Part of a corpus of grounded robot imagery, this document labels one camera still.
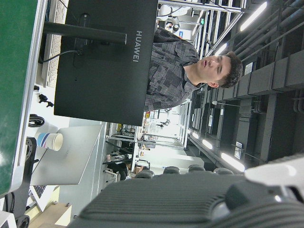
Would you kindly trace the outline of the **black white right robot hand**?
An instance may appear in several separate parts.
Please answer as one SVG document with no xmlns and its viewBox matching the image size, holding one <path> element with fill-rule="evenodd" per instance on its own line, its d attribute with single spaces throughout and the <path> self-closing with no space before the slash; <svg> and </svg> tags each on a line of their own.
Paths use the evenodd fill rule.
<svg viewBox="0 0 304 228">
<path fill-rule="evenodd" d="M 192 171 L 110 184 L 72 228 L 301 228 L 304 156 L 242 175 Z"/>
</svg>

